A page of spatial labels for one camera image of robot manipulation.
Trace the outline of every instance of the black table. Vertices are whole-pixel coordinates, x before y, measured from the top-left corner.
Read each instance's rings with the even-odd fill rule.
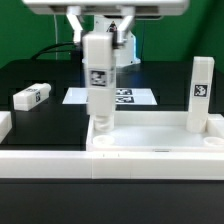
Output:
[[[186,111],[191,62],[145,62],[117,74],[117,86],[151,88],[157,106],[117,110]],[[12,96],[49,83],[48,100],[14,111]],[[224,113],[224,75],[215,71],[210,113]],[[85,105],[62,105],[69,87],[84,87],[81,66],[70,61],[13,61],[0,70],[0,110],[12,112],[13,129],[0,150],[85,150]],[[223,181],[0,180],[1,224],[222,223]]]

